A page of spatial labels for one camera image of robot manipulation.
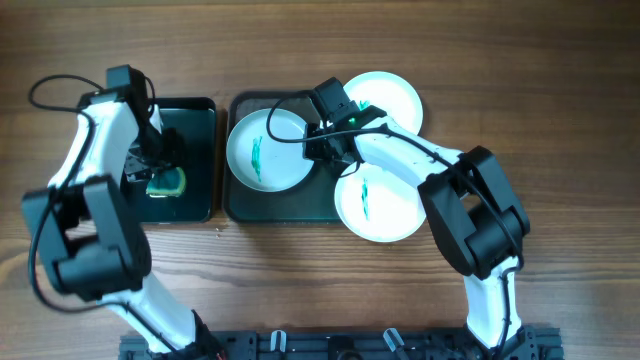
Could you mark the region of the white plate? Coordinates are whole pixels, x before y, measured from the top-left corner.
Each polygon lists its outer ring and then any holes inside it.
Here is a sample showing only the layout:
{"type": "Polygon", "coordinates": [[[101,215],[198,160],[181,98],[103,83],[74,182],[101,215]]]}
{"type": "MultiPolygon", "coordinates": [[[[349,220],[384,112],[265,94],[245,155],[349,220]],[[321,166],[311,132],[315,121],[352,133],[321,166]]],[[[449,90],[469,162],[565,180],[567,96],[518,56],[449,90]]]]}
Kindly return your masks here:
{"type": "Polygon", "coordinates": [[[415,88],[402,77],[385,71],[366,72],[349,80],[344,90],[361,109],[375,106],[404,130],[419,134],[424,120],[423,104],[415,88]]]}
{"type": "Polygon", "coordinates": [[[269,109],[254,111],[232,129],[226,147],[227,164],[245,186],[261,192],[290,189],[310,173],[314,162],[303,158],[301,143],[282,143],[267,133],[269,109]]]}
{"type": "Polygon", "coordinates": [[[379,166],[354,163],[337,180],[336,211],[356,235],[373,242],[403,240],[426,220],[418,191],[379,166]]]}

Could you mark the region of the yellow green sponge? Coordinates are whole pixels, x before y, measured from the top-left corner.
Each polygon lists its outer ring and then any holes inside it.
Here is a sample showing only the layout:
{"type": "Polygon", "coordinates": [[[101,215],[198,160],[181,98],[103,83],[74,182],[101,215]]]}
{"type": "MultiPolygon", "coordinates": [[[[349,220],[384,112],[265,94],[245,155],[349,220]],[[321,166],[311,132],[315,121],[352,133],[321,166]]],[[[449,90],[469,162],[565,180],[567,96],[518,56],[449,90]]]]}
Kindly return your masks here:
{"type": "Polygon", "coordinates": [[[154,174],[146,186],[146,195],[152,198],[179,197],[186,190],[187,180],[182,168],[171,168],[154,174]]]}

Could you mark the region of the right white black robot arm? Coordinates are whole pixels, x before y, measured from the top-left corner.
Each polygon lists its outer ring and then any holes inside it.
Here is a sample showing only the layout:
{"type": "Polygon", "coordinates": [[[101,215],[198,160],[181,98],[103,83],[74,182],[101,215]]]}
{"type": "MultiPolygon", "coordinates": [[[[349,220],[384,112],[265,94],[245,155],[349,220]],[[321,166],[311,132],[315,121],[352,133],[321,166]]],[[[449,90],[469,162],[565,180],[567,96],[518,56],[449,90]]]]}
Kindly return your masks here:
{"type": "Polygon", "coordinates": [[[438,250],[464,277],[468,331],[503,357],[521,328],[514,277],[524,265],[530,221],[494,154],[482,146],[439,147],[376,107],[326,128],[309,126],[302,153],[309,160],[376,165],[418,192],[438,250]]]}

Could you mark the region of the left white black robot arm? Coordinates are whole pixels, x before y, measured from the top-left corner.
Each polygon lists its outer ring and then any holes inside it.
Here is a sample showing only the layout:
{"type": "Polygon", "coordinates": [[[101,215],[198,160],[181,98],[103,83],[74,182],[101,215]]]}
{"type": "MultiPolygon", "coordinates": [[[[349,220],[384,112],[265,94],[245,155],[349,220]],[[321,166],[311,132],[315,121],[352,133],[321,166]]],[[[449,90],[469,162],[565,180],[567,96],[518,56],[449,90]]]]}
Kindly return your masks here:
{"type": "Polygon", "coordinates": [[[81,98],[78,131],[63,166],[46,188],[22,199],[32,235],[28,276],[45,305],[35,270],[41,262],[52,287],[76,295],[89,310],[107,307],[147,341],[175,359],[222,359],[224,349],[197,313],[176,301],[151,271],[148,239],[121,191],[135,149],[157,174],[179,169],[173,154],[182,138],[163,128],[159,108],[145,100],[107,100],[103,91],[81,98]]]}

